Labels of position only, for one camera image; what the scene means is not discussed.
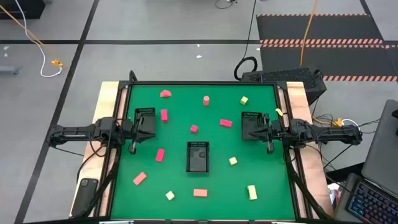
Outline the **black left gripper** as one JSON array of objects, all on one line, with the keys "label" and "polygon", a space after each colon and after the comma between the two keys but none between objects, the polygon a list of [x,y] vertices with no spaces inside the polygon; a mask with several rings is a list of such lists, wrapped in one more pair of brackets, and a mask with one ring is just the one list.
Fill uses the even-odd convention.
[{"label": "black left gripper", "polygon": [[129,142],[128,152],[135,154],[137,145],[143,142],[143,139],[151,139],[155,137],[155,124],[143,124],[144,118],[139,115],[134,122],[125,121],[123,124],[124,142]]}]

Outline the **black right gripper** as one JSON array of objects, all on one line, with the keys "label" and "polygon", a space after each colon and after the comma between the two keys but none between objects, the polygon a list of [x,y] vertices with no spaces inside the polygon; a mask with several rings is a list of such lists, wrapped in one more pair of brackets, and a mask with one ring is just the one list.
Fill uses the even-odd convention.
[{"label": "black right gripper", "polygon": [[267,143],[267,154],[273,154],[275,147],[272,141],[275,139],[280,140],[282,124],[278,119],[271,121],[269,114],[264,114],[263,120],[265,128],[251,129],[249,135],[253,139],[265,139]]}]

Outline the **black plastic mesh basket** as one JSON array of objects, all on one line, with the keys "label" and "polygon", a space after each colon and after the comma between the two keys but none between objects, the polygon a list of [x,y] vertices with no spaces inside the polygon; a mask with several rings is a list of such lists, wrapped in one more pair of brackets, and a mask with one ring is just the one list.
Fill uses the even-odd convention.
[{"label": "black plastic mesh basket", "polygon": [[209,173],[210,143],[208,141],[187,142],[186,172]]},{"label": "black plastic mesh basket", "polygon": [[260,130],[263,125],[262,113],[244,111],[241,113],[242,140],[256,140],[251,133]]},{"label": "black plastic mesh basket", "polygon": [[142,115],[144,118],[143,124],[155,124],[155,108],[137,108],[135,109],[134,120]]}]

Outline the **black computer case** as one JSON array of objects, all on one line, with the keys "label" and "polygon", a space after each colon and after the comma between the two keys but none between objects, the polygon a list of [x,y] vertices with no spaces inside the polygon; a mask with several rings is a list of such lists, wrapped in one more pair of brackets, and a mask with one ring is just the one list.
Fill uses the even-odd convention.
[{"label": "black computer case", "polygon": [[276,82],[283,89],[285,89],[284,83],[302,82],[309,105],[316,101],[327,90],[323,81],[323,74],[319,69],[312,71],[309,68],[295,68],[292,70],[274,72],[246,72],[243,73],[241,81],[255,83]]}]

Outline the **black smartphone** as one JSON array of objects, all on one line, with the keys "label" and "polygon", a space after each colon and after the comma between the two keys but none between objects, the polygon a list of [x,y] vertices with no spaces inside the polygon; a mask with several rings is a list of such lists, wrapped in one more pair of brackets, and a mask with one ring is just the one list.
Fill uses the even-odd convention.
[{"label": "black smartphone", "polygon": [[90,203],[95,196],[98,185],[97,179],[83,178],[78,186],[78,191],[72,207],[71,215],[73,218],[88,211]]}]

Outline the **red white box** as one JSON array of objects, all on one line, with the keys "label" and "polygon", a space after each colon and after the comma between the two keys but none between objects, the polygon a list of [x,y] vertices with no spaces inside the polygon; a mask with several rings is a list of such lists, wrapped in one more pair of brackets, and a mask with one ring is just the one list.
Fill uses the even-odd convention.
[{"label": "red white box", "polygon": [[332,208],[335,209],[339,203],[341,196],[340,186],[336,183],[328,184],[328,191],[329,191]]}]

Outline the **black striped-edge floor mat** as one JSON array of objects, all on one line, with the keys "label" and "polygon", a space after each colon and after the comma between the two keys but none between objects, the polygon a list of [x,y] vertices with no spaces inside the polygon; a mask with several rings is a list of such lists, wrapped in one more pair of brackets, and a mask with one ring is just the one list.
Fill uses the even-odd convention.
[{"label": "black striped-edge floor mat", "polygon": [[398,82],[398,67],[383,45],[266,45],[260,48],[264,71],[319,69],[325,81]]},{"label": "black striped-edge floor mat", "polygon": [[381,44],[368,14],[258,14],[262,44]]}]

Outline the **grey laptop backlit keyboard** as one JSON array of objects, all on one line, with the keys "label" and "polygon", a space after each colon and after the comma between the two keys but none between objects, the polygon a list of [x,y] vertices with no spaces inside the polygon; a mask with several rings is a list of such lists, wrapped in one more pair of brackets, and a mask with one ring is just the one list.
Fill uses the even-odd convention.
[{"label": "grey laptop backlit keyboard", "polygon": [[335,220],[398,224],[398,101],[386,101],[360,174],[348,175]]}]

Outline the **grey metal foot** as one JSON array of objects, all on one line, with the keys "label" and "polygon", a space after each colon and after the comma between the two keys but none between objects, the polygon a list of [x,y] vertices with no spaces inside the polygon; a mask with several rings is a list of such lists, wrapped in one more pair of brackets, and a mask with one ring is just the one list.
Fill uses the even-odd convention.
[{"label": "grey metal foot", "polygon": [[0,65],[0,74],[17,75],[22,68],[23,66]]}]

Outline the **black cabinet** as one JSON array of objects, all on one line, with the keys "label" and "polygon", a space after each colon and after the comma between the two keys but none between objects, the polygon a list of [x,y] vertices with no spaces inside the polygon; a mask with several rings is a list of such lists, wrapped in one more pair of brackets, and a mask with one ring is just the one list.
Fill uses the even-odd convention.
[{"label": "black cabinet", "polygon": [[[43,0],[17,0],[26,19],[39,19],[45,9]],[[0,0],[3,6],[16,19],[23,19],[15,0]]]}]

